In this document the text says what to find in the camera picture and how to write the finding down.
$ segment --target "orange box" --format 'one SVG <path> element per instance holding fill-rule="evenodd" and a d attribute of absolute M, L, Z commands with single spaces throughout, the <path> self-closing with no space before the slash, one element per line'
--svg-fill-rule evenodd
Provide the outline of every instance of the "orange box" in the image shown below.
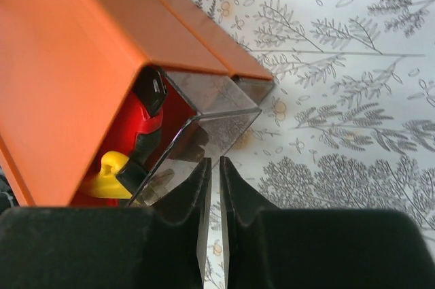
<path fill-rule="evenodd" d="M 148 65 L 174 86 L 232 79 L 255 103 L 273 86 L 191 0 L 0 0 L 0 34 L 0 165 L 21 205 L 71 203 Z"/>

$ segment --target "white patterned tablecloth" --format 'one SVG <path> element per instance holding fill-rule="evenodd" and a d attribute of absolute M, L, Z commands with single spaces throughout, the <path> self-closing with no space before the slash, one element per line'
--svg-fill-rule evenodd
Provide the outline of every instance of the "white patterned tablecloth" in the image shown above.
<path fill-rule="evenodd" d="M 280 207 L 406 212 L 435 252 L 435 0 L 193 0 L 276 89 L 228 155 Z M 224 288 L 218 178 L 206 288 Z"/>

